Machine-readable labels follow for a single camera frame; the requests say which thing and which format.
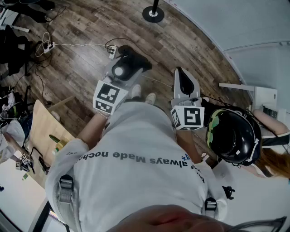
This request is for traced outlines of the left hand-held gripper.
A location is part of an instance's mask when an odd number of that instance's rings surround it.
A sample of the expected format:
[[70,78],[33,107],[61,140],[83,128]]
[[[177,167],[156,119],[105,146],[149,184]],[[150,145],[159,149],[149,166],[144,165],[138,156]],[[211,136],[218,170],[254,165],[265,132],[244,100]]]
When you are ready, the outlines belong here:
[[122,76],[122,66],[119,60],[120,57],[108,63],[105,68],[105,77],[98,81],[93,96],[94,109],[108,115],[112,115],[121,106],[128,97],[130,89],[143,73],[143,68],[140,68],[129,80],[119,80],[118,78]]

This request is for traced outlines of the white power strip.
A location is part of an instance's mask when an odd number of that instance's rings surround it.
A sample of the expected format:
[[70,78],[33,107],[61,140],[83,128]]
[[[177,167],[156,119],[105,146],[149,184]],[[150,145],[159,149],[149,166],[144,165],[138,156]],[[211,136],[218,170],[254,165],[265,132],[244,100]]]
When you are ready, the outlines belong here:
[[44,49],[44,54],[51,52],[55,48],[55,42],[52,42],[47,45],[47,48]]
[[116,56],[116,52],[117,52],[117,46],[109,46],[108,47],[108,51],[109,51],[109,58],[111,60],[113,60]]

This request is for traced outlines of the person's left white shoe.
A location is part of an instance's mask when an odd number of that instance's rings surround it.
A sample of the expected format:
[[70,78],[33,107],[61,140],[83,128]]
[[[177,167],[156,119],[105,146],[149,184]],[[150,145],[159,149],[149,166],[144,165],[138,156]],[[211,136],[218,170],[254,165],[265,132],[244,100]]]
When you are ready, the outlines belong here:
[[131,90],[131,99],[140,99],[140,98],[141,98],[141,86],[139,84],[136,84]]

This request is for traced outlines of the green bottle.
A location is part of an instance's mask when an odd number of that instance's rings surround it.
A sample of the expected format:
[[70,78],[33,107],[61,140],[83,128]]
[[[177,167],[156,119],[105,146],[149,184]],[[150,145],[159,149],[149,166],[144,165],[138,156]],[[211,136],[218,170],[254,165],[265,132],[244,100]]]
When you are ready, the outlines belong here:
[[68,143],[68,140],[67,139],[59,139],[53,135],[49,135],[49,137],[54,141],[56,142],[56,146],[61,149],[63,148],[67,143]]

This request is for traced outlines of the white cabinet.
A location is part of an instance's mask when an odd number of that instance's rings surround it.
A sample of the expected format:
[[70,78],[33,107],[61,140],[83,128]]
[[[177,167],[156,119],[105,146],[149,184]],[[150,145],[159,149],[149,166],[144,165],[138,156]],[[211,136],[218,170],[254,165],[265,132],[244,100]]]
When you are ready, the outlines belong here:
[[254,97],[252,102],[251,111],[256,109],[261,110],[263,106],[269,109],[276,109],[278,91],[266,87],[254,87]]

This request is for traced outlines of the black stand with round base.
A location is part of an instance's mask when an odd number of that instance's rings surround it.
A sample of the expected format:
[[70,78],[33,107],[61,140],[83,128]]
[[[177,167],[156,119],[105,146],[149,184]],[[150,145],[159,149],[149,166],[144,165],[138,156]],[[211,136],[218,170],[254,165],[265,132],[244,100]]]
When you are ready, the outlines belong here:
[[142,11],[143,18],[151,23],[158,23],[164,18],[164,11],[158,7],[159,0],[154,0],[153,5]]

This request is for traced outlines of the person's right forearm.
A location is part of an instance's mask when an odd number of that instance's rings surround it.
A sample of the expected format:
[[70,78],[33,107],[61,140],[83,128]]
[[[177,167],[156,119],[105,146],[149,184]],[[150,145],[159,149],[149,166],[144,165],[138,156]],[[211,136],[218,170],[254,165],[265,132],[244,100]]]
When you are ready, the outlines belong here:
[[193,140],[193,133],[190,130],[177,130],[176,140],[178,145],[185,151],[190,159],[195,163],[201,163],[202,157],[198,153]]

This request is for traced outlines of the black helmet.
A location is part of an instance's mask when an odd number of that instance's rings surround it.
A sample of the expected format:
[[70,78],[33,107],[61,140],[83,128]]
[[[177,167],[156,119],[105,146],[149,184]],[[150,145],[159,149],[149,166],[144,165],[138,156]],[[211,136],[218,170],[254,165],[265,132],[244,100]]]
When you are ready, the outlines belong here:
[[254,118],[226,108],[214,110],[208,121],[206,142],[222,160],[249,166],[261,154],[261,129]]

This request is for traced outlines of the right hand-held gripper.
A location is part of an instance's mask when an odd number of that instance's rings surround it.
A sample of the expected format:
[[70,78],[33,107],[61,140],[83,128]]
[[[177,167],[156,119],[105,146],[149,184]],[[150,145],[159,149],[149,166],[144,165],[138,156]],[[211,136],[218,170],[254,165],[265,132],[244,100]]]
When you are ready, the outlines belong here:
[[203,127],[204,107],[201,106],[200,86],[186,69],[177,67],[174,72],[174,98],[170,111],[177,130],[193,131]]

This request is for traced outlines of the person's white printed shirt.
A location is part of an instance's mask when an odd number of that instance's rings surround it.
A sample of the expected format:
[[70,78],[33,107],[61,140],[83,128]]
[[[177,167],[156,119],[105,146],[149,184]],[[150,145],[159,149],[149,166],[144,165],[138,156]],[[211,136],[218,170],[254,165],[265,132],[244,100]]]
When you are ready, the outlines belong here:
[[45,184],[55,213],[78,232],[106,232],[130,214],[153,205],[178,205],[224,220],[227,199],[207,163],[195,164],[177,144],[172,124],[159,108],[123,103],[110,117],[93,149],[68,142],[52,164]]

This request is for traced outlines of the wooden table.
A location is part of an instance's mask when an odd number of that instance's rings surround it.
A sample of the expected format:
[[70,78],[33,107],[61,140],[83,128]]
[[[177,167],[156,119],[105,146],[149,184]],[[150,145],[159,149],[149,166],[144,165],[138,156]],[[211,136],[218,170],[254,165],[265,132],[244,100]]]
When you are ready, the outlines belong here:
[[30,172],[29,174],[41,187],[45,185],[47,173],[43,169],[47,169],[55,160],[53,150],[56,148],[56,142],[49,136],[53,135],[66,142],[74,139],[74,136],[51,114],[51,111],[55,109],[57,109],[55,106],[47,109],[40,100],[36,100],[33,108],[28,151],[34,160],[35,173]]

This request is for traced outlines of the white desk frame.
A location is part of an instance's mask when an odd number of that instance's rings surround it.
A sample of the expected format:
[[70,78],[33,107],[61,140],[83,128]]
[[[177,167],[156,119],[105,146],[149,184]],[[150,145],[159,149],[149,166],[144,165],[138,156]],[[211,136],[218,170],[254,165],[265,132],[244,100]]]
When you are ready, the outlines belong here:
[[4,30],[8,25],[13,29],[29,33],[29,29],[14,25],[18,16],[19,13],[3,8],[0,12],[0,30]]

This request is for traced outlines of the person's left forearm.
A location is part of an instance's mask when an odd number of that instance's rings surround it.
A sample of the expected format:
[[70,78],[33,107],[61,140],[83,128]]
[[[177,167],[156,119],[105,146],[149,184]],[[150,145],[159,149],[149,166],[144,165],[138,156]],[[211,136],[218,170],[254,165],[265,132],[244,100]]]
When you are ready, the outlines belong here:
[[81,139],[85,144],[87,144],[90,150],[93,149],[97,145],[102,135],[107,120],[108,117],[100,113],[95,114],[78,134],[77,138]]

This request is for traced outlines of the clear eyeglasses frame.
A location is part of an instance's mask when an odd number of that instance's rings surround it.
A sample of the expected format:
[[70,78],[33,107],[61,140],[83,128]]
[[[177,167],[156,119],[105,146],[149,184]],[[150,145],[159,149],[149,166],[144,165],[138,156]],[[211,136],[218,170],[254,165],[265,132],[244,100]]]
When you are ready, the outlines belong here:
[[287,216],[271,220],[244,222],[233,226],[227,232],[279,232],[286,220]]

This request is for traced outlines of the black chair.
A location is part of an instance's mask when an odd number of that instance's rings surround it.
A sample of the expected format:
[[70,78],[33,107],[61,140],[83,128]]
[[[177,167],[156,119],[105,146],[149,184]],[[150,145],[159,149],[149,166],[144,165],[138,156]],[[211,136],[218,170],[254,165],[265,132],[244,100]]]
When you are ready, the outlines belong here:
[[17,74],[29,60],[30,42],[25,36],[17,36],[10,26],[0,30],[0,64],[8,64],[2,77]]

